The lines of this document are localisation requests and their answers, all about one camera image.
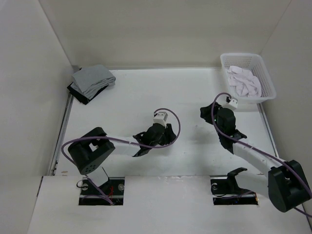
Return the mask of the white tank top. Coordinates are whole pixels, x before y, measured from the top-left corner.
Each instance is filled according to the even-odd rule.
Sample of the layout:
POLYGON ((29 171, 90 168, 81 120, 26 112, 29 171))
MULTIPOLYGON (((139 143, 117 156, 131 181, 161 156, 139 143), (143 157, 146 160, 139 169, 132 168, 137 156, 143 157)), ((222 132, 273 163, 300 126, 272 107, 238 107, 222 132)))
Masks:
POLYGON ((228 84, 234 88, 239 97, 261 97, 262 88, 258 77, 248 69, 230 66, 227 70, 228 84))

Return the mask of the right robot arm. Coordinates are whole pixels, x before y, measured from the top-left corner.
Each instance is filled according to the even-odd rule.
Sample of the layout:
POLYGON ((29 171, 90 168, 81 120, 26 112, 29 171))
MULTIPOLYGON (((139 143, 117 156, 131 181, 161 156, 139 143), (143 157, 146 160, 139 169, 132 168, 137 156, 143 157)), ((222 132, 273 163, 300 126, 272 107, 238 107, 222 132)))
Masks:
POLYGON ((225 150, 260 171, 258 175, 246 168, 229 172, 226 187, 231 194, 243 190, 261 194, 283 213, 311 199, 312 191, 300 163, 283 161, 249 145, 246 135, 236 129, 236 118, 231 109, 218 103, 211 104, 200 108, 200 117, 215 127, 225 150))

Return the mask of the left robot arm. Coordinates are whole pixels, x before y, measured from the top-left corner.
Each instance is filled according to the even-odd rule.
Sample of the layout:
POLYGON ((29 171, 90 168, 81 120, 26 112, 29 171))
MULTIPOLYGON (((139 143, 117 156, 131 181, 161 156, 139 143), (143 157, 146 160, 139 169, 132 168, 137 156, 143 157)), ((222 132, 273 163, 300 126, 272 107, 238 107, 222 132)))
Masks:
POLYGON ((90 139, 106 136, 101 127, 96 127, 83 136, 85 140, 73 142, 68 147, 80 174, 90 178, 93 189, 101 195, 109 190, 108 176, 102 164, 110 155, 140 157, 148 154, 153 147, 167 146, 176 139, 169 123, 165 126, 154 123, 147 131, 125 138, 124 143, 106 138, 90 139))

